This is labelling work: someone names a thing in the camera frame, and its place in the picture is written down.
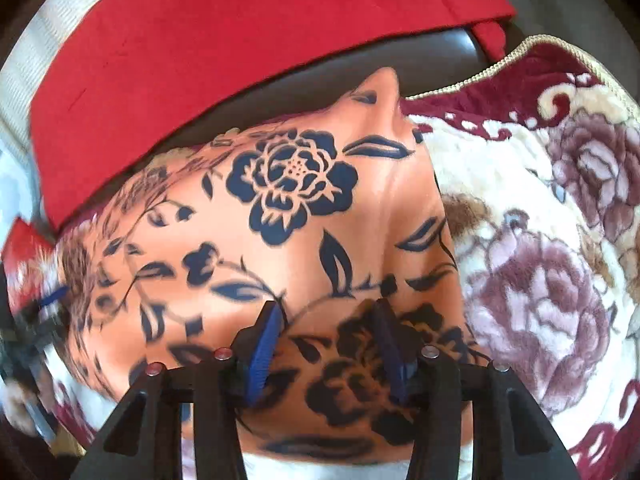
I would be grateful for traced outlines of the red blanket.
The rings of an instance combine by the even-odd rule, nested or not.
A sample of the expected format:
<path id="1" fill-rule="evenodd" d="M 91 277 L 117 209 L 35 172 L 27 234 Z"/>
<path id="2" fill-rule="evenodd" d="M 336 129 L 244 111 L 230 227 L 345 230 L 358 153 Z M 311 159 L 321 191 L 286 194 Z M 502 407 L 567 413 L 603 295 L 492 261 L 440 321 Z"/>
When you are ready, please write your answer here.
<path id="1" fill-rule="evenodd" d="M 29 125 L 55 228 L 209 107 L 390 36 L 468 26 L 491 58 L 509 0 L 100 0 L 58 50 Z"/>

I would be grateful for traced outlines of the orange floral garment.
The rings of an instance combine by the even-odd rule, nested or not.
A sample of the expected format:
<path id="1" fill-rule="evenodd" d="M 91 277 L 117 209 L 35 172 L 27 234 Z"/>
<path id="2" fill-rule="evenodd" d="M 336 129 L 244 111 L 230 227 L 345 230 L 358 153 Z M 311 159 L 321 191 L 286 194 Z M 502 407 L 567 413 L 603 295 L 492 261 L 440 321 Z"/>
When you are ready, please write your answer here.
<path id="1" fill-rule="evenodd" d="M 249 453 L 409 456 L 416 414 L 390 398 L 376 300 L 407 336 L 482 357 L 431 157 L 389 68 L 325 110 L 141 170 L 58 250 L 72 295 L 64 362 L 113 400 L 149 363 L 207 359 L 266 302 L 282 306 L 265 391 L 240 415 Z"/>

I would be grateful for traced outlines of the cream mesh curtain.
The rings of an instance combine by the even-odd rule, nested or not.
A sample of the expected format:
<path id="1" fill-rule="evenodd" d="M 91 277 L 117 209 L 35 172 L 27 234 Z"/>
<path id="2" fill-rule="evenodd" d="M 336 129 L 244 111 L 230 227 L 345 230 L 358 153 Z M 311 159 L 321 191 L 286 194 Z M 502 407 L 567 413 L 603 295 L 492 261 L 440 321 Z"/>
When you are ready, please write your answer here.
<path id="1" fill-rule="evenodd" d="M 99 0 L 35 0 L 18 12 L 17 38 L 1 66 L 1 146 L 17 158 L 30 150 L 29 107 L 43 76 Z"/>

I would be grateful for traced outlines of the dark brown sofa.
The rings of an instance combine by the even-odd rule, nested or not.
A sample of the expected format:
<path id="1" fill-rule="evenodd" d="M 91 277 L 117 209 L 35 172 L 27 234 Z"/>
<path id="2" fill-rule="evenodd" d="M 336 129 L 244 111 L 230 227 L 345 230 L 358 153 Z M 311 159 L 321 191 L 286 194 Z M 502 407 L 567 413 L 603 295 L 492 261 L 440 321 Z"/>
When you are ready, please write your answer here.
<path id="1" fill-rule="evenodd" d="M 503 27 L 506 48 L 546 34 L 574 44 L 602 62 L 623 87 L 639 95 L 639 0 L 510 0 L 515 18 Z M 232 127 L 245 129 L 287 114 L 318 110 L 384 66 L 400 91 L 413 96 L 450 86 L 491 66 L 469 29 L 385 39 L 271 78 L 213 106 L 130 166 L 139 170 L 172 148 L 203 143 Z"/>

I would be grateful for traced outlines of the floral plush blanket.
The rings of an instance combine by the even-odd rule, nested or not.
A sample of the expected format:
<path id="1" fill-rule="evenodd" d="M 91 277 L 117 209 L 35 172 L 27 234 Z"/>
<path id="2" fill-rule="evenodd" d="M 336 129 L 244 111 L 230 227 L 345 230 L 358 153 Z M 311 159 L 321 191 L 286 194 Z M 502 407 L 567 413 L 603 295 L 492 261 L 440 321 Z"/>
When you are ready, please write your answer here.
<path id="1" fill-rule="evenodd" d="M 637 103 L 590 55 L 537 37 L 466 81 L 412 99 L 399 91 L 399 99 L 431 157 L 465 326 L 482 356 L 459 362 L 509 365 L 582 478 L 637 478 Z M 218 136 L 318 111 L 232 128 L 154 156 L 117 179 L 94 214 L 64 231 L 54 245 L 58 257 L 61 240 L 96 218 L 141 170 L 192 154 Z M 60 260 L 58 274 L 70 289 Z M 64 304 L 72 312 L 71 294 Z M 2 430 L 35 447 L 29 455 L 11 454 L 30 478 L 66 476 L 73 456 L 121 399 L 102 396 L 70 374 L 64 362 L 69 330 L 38 358 L 36 397 L 52 411 L 70 408 L 75 421 L 62 457 L 39 440 L 26 408 L 35 395 L 14 380 L 1 384 Z M 410 456 L 352 464 L 242 451 L 256 479 L 399 479 Z"/>

